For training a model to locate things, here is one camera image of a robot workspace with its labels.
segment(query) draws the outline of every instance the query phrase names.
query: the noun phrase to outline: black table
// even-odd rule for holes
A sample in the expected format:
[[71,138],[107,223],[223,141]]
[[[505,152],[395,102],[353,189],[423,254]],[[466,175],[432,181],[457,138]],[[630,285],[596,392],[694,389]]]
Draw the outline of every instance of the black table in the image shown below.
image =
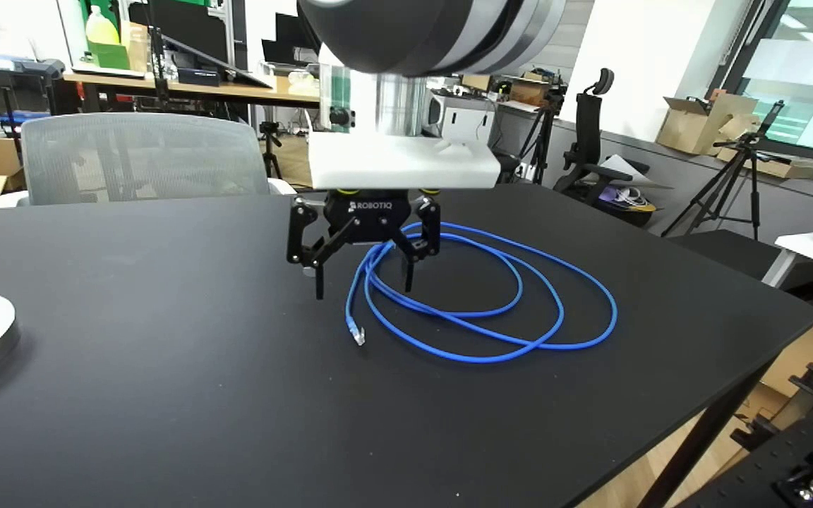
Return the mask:
[[[342,325],[361,248],[327,265],[316,302],[313,279],[282,262],[285,200],[0,212],[0,294],[23,327],[0,373],[0,505],[579,502],[725,401],[689,440],[697,452],[734,387],[813,325],[807,305],[553,192],[508,186],[446,214],[598,274],[621,302],[618,333],[590,353],[457,367],[361,308],[361,353]],[[550,274],[567,333],[601,327],[604,302]],[[508,277],[446,248],[415,285],[471,308],[505,296]],[[502,327],[548,319],[531,291]]]

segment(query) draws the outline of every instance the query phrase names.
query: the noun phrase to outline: blue cable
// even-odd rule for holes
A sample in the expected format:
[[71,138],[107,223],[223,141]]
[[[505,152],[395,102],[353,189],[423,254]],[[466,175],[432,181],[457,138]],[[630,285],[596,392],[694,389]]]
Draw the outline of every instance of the blue cable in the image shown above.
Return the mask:
[[[418,223],[407,226],[404,234],[407,237],[418,237]],[[517,254],[511,251],[502,251],[502,248],[494,248],[488,243],[480,243],[474,237],[466,237],[466,234],[474,234],[474,237],[483,237],[483,240],[494,240],[494,243],[502,243],[502,246],[511,246],[517,251],[525,251],[525,254],[534,254],[534,257],[542,257],[582,279],[587,279],[610,305],[610,319],[607,319],[607,327],[584,341],[573,341],[573,344],[553,344],[550,339],[562,330],[565,325],[565,302],[562,296],[556,294],[553,282],[539,271],[534,268],[531,262],[519,260]],[[494,257],[500,265],[505,265],[514,277],[514,296],[505,302],[505,305],[497,305],[497,308],[486,308],[486,310],[443,310],[443,308],[435,308],[435,305],[426,305],[426,302],[418,302],[412,299],[409,294],[401,294],[395,288],[390,288],[375,271],[378,265],[384,262],[384,257],[395,248],[395,243],[378,243],[373,246],[364,260],[359,262],[356,274],[353,274],[353,282],[350,282],[350,291],[347,291],[347,305],[344,305],[344,322],[347,322],[347,330],[350,336],[361,344],[364,341],[364,330],[356,325],[356,316],[353,316],[353,308],[356,308],[356,296],[359,296],[359,288],[364,294],[364,302],[370,308],[370,313],[392,333],[398,336],[401,341],[435,356],[435,358],[443,358],[443,361],[454,361],[454,364],[505,364],[505,361],[514,361],[514,358],[522,358],[522,356],[531,356],[536,350],[545,350],[545,353],[573,353],[573,350],[590,350],[590,347],[598,347],[601,341],[607,341],[618,325],[618,305],[615,305],[615,296],[610,294],[610,288],[596,279],[593,274],[582,271],[579,265],[567,262],[567,260],[559,260],[542,248],[534,248],[534,246],[525,246],[525,243],[517,243],[511,237],[500,237],[500,234],[491,234],[486,229],[474,229],[474,226],[460,226],[460,223],[443,223],[443,231],[440,231],[440,240],[449,240],[449,243],[460,243],[460,246],[469,246],[469,248],[477,248],[488,257]],[[522,274],[519,268],[525,268],[534,279],[539,279],[553,302],[553,325],[542,333],[542,336],[534,336],[534,339],[519,339],[519,336],[511,336],[511,333],[500,333],[500,330],[491,330],[491,327],[483,327],[477,322],[483,319],[494,319],[494,316],[505,316],[511,313],[519,302],[522,302],[522,294],[525,294],[525,282],[522,282]],[[440,350],[440,347],[432,347],[421,339],[415,339],[412,333],[401,330],[398,325],[392,325],[375,305],[375,294],[387,296],[390,302],[407,308],[407,310],[415,310],[421,316],[435,316],[435,319],[443,319],[454,327],[463,327],[463,330],[471,330],[477,333],[480,339],[488,339],[488,341],[502,341],[502,344],[511,344],[514,350],[508,353],[497,353],[497,356],[466,356],[466,353],[452,353],[452,350]]]

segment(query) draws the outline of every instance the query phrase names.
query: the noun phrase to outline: window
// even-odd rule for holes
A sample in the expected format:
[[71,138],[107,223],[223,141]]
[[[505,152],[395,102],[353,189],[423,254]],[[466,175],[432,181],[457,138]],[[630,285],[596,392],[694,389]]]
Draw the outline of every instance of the window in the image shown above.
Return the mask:
[[768,138],[813,152],[813,0],[759,0],[714,85],[754,96],[757,116],[785,99]]

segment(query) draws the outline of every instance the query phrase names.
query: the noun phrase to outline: chair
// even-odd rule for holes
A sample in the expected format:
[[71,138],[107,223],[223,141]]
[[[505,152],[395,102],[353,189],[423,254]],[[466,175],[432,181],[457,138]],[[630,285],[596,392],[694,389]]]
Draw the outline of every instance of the chair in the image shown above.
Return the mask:
[[601,99],[613,87],[613,79],[615,73],[610,68],[601,68],[598,82],[584,87],[576,96],[576,144],[570,147],[570,152],[565,152],[567,175],[553,183],[553,192],[573,195],[573,186],[579,189],[584,178],[596,175],[596,186],[582,186],[587,200],[596,203],[596,198],[610,181],[632,181],[624,172],[598,167],[601,164]]
[[268,183],[248,124],[169,113],[88,113],[23,130],[31,203],[291,195]]

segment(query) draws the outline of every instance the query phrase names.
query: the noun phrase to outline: floor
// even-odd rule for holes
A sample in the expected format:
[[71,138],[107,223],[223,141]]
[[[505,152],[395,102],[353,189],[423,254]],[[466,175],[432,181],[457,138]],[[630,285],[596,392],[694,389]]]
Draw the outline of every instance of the floor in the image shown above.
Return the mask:
[[[805,333],[799,341],[793,341],[773,361],[762,384],[748,395],[737,418],[717,437],[717,443],[706,452],[706,457],[694,466],[694,471],[686,477],[686,483],[678,488],[669,505],[678,505],[680,500],[694,494],[700,485],[706,485],[714,474],[725,471],[742,457],[740,446],[728,437],[731,429],[745,426],[745,421],[751,421],[754,415],[773,418],[796,392],[796,387],[788,378],[802,375],[810,361],[813,361],[813,330]],[[604,488],[598,488],[593,497],[587,497],[584,505],[587,508],[638,505],[638,500],[655,483],[655,477],[669,463],[672,452],[683,443],[692,426],[694,421],[680,426],[675,435],[658,443],[646,457],[641,457],[638,463],[624,468],[618,477],[613,477]]]

